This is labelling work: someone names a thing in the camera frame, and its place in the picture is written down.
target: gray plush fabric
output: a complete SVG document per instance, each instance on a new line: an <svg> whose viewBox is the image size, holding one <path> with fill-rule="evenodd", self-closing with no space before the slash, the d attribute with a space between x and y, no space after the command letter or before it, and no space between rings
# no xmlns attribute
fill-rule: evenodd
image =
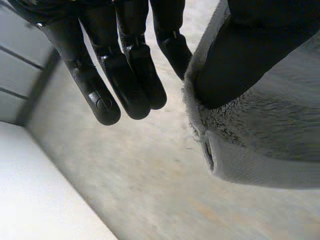
<svg viewBox="0 0 320 240"><path fill-rule="evenodd" d="M189 122L211 172L242 184L320 187L320 33L240 98L208 110L195 99L192 83L229 14L227 1L221 0L189 64L183 88Z"/></svg>

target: black finger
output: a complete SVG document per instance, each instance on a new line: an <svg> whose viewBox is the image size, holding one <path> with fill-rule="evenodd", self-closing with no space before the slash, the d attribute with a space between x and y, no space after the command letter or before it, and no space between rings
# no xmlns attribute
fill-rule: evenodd
<svg viewBox="0 0 320 240"><path fill-rule="evenodd" d="M90 59L78 19L38 25L60 53L97 120L103 125L118 122L120 109Z"/></svg>
<svg viewBox="0 0 320 240"><path fill-rule="evenodd" d="M148 97L151 108L161 109L167 102L167 95L144 37L148 0L115 0L114 4L127 61Z"/></svg>
<svg viewBox="0 0 320 240"><path fill-rule="evenodd" d="M157 43L178 77L183 80L192 57L183 24L185 0L150 0Z"/></svg>
<svg viewBox="0 0 320 240"><path fill-rule="evenodd" d="M229 17L194 83L197 97L210 109L236 99L318 29L318 21L263 28L236 24Z"/></svg>
<svg viewBox="0 0 320 240"><path fill-rule="evenodd" d="M105 3L87 9L80 20L123 108L133 119L145 118L150 112L150 104L120 50L115 7Z"/></svg>

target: white wall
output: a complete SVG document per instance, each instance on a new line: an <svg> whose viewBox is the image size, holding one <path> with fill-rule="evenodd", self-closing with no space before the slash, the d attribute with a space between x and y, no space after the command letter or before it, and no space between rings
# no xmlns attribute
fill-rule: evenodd
<svg viewBox="0 0 320 240"><path fill-rule="evenodd" d="M116 240L29 134L3 122L0 240Z"/></svg>

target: gray floor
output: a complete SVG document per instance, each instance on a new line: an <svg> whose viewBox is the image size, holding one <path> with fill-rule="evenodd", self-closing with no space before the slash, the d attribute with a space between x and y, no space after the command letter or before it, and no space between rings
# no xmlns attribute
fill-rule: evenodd
<svg viewBox="0 0 320 240"><path fill-rule="evenodd" d="M187 0L182 32L192 50L215 5ZM120 240L318 240L320 190L237 185L209 174L150 17L146 38L168 95L162 110L102 126L61 64L28 125L101 219Z"/></svg>

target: robotic hand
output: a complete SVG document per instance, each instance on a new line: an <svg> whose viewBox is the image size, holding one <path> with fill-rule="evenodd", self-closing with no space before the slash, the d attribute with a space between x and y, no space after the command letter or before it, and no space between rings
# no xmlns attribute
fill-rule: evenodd
<svg viewBox="0 0 320 240"><path fill-rule="evenodd" d="M99 76L85 46L82 23L114 92L135 120L161 109L166 92L157 75L144 33L148 0L9 0L18 13L37 24L58 50L97 120L115 124L119 106ZM183 79L192 57L183 24L185 0L150 0L158 45ZM122 43L118 44L117 25Z"/></svg>
<svg viewBox="0 0 320 240"><path fill-rule="evenodd" d="M151 109L165 105L166 93L144 37L148 0L9 2L47 35L100 123L112 125L121 113L89 57L80 22L131 118L143 119ZM150 3L158 45L183 79L192 57L179 31L185 0ZM209 109L242 95L320 29L318 0L228 0L228 5L230 17L220 28L194 81L195 95ZM117 23L124 54L118 45Z"/></svg>

